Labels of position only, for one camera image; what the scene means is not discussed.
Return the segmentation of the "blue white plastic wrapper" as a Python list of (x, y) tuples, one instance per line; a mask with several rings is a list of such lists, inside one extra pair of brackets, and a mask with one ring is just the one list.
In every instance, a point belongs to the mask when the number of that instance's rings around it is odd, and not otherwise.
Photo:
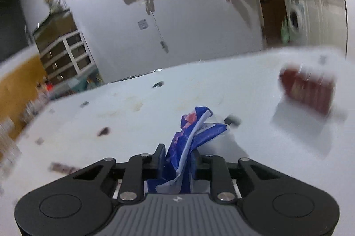
[(212, 111), (197, 106), (181, 117), (181, 130), (176, 132), (168, 148), (162, 176), (147, 181), (150, 193), (180, 194), (191, 193), (193, 189), (191, 154), (202, 145), (225, 135), (227, 125), (209, 122)]

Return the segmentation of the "dark red cigarette box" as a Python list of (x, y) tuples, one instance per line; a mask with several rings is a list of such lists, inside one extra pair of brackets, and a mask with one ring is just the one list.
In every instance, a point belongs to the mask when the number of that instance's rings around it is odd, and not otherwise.
[(336, 78), (328, 72), (302, 65), (286, 65), (280, 70), (279, 82), (292, 101), (327, 116), (336, 89)]

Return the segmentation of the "white drawer cabinet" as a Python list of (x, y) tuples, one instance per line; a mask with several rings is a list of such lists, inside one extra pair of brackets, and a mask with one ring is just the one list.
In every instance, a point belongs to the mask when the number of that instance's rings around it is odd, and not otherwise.
[(60, 36), (40, 52), (47, 79), (54, 86), (72, 78), (82, 78), (97, 70), (94, 59), (80, 31)]

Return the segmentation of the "green plastic bag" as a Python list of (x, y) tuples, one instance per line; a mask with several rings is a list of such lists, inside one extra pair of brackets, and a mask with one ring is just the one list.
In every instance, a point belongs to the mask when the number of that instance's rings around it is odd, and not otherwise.
[(291, 33), (290, 33), (288, 19), (286, 16), (285, 16), (284, 20), (282, 21), (280, 38), (281, 38), (281, 42), (283, 43), (283, 45), (288, 45), (291, 43)]

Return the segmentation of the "glass fish tank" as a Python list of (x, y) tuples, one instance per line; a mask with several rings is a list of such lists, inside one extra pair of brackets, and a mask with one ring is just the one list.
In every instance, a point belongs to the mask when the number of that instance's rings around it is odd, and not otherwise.
[(32, 35), (41, 53), (55, 40), (77, 29), (72, 13), (66, 9), (50, 14), (38, 25)]

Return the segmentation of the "white washing machine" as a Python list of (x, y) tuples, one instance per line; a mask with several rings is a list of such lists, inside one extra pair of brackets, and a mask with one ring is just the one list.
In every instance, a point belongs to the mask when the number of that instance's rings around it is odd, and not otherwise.
[(303, 0), (285, 0), (290, 42), (302, 46), (307, 44), (306, 14)]

